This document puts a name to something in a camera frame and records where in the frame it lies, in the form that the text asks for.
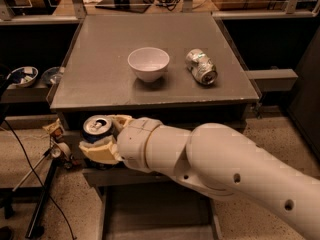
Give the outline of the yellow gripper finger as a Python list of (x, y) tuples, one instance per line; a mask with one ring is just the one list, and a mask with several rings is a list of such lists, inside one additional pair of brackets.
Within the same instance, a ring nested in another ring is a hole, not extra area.
[(93, 144), (81, 141), (79, 148), (88, 159), (97, 163), (114, 165), (121, 161), (117, 144), (114, 141)]
[(118, 133), (120, 133), (125, 127), (129, 125), (134, 118), (130, 115), (108, 115), (108, 118), (112, 120), (112, 123)]

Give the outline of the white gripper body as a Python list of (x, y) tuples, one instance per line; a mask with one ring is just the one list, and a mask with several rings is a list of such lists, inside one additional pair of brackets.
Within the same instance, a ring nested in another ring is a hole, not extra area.
[(145, 149), (151, 133), (161, 121), (150, 118), (132, 120), (118, 135), (117, 148), (123, 163), (129, 168), (144, 173), (150, 173)]

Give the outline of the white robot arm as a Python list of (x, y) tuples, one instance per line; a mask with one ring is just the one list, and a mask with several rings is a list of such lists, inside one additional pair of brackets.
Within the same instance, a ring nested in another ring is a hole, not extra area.
[(216, 200), (245, 196), (306, 240), (320, 240), (320, 181), (283, 163), (238, 131), (218, 123), (194, 130), (129, 115), (95, 115), (79, 148), (102, 164), (157, 172)]

